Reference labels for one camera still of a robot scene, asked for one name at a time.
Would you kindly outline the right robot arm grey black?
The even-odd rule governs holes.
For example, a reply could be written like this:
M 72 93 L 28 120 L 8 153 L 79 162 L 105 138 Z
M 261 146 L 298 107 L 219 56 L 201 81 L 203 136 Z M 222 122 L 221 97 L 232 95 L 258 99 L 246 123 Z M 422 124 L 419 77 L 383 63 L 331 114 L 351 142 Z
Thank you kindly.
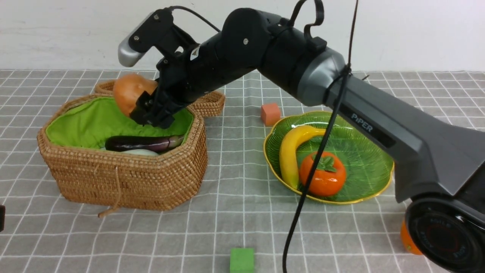
M 325 105 L 395 162 L 397 202 L 411 199 L 405 224 L 417 248 L 452 273 L 484 272 L 484 132 L 453 126 L 350 74 L 350 64 L 290 19 L 252 8 L 232 11 L 223 28 L 198 44 L 173 22 L 171 6 L 149 14 L 120 44 L 118 60 L 134 66 L 152 47 L 162 55 L 153 94 L 128 116 L 163 129 L 174 114 L 257 69 L 296 100 Z

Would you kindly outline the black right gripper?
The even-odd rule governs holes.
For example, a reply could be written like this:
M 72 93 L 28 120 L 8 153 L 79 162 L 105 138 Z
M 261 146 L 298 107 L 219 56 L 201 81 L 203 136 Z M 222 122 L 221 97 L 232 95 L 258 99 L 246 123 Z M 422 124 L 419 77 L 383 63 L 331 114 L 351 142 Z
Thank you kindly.
M 177 51 L 177 63 L 164 58 L 154 93 L 144 91 L 135 102 L 130 118 L 141 126 L 168 129 L 174 114 L 213 91 L 213 49 L 192 48 Z

